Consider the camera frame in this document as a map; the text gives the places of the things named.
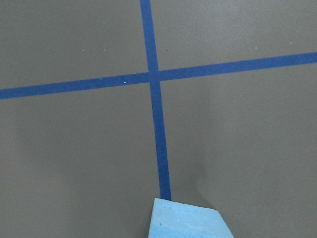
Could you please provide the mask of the light blue foam block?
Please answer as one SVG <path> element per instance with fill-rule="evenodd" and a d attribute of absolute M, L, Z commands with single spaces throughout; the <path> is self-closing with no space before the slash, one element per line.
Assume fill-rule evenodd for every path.
<path fill-rule="evenodd" d="M 233 234 L 214 209 L 155 198 L 148 237 L 232 238 Z"/>

